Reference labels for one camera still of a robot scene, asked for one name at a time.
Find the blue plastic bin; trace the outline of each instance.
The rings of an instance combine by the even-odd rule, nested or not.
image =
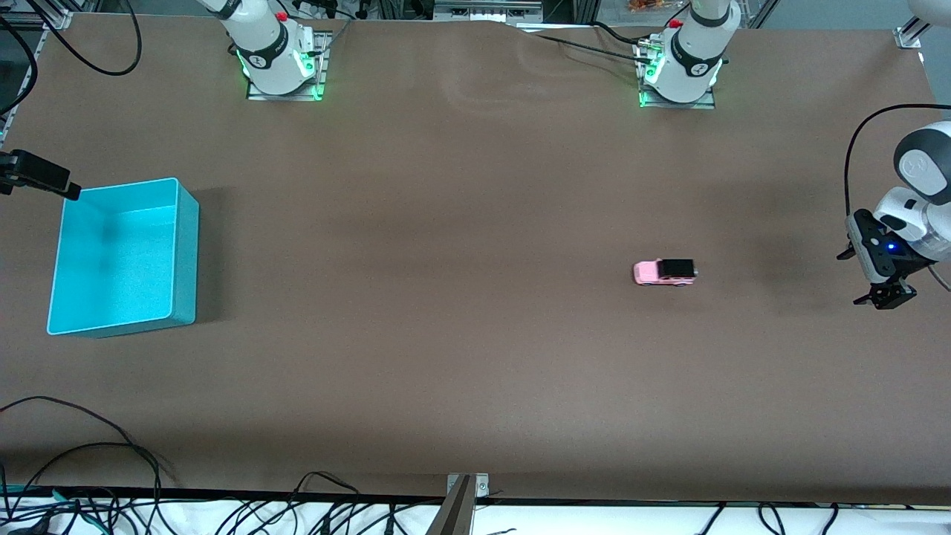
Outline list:
[[[195,322],[198,202],[179,184],[84,188],[63,203],[47,332],[105,338]]]

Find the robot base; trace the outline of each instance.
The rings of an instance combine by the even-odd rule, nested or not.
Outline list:
[[[651,41],[642,41],[637,45],[632,46],[634,51],[634,57],[646,57],[651,61],[655,60],[657,57],[657,46],[655,40]],[[704,96],[693,102],[680,103],[672,102],[660,95],[657,92],[657,89],[654,89],[644,81],[644,77],[647,76],[648,69],[652,69],[652,64],[637,64],[637,86],[638,86],[638,98],[641,105],[641,108],[672,108],[672,109],[714,109],[716,108],[716,103],[713,100],[713,89],[707,89],[707,92],[704,93]]]
[[[323,90],[327,83],[327,69],[330,66],[330,52],[327,45],[333,38],[332,31],[314,31],[314,46],[311,50],[324,50],[323,53],[306,61],[314,62],[314,76],[301,86],[287,94],[272,95],[262,92],[250,80],[247,83],[248,100],[277,100],[294,102],[319,102],[323,100]]]

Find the brown table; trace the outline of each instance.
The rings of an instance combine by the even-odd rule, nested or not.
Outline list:
[[[3,400],[104,412],[175,485],[364,492],[946,502],[946,293],[890,312],[845,246],[842,162],[870,111],[931,100],[885,31],[741,31],[715,112],[640,109],[631,66],[493,23],[352,25],[321,103],[243,99],[213,19],[142,17],[122,78],[56,42],[8,149],[85,187],[177,176],[202,207],[199,322],[105,340],[45,333],[60,202],[0,203]],[[623,51],[593,30],[562,36]],[[68,37],[119,67],[129,21]],[[855,207],[931,112],[855,153]],[[695,287],[631,263],[692,257]],[[12,479],[84,440],[82,415],[0,418]],[[149,485],[100,452],[50,484]],[[312,489],[331,490],[315,483]]]

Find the pink toy car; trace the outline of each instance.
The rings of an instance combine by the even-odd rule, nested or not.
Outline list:
[[[642,287],[669,285],[685,287],[697,278],[692,260],[650,260],[638,262],[631,267],[634,282]]]

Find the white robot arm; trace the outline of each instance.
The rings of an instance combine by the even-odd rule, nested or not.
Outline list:
[[[916,295],[905,277],[951,260],[951,121],[906,135],[895,149],[895,171],[908,188],[893,188],[874,212],[845,219],[849,247],[858,255],[869,293],[855,301],[894,308]]]
[[[736,0],[694,0],[684,25],[656,38],[662,43],[660,58],[644,82],[671,102],[699,100],[716,82],[723,52],[739,26]]]
[[[314,77],[314,31],[271,11],[267,0],[197,0],[211,11],[238,48],[245,75],[261,91],[283,95]]]

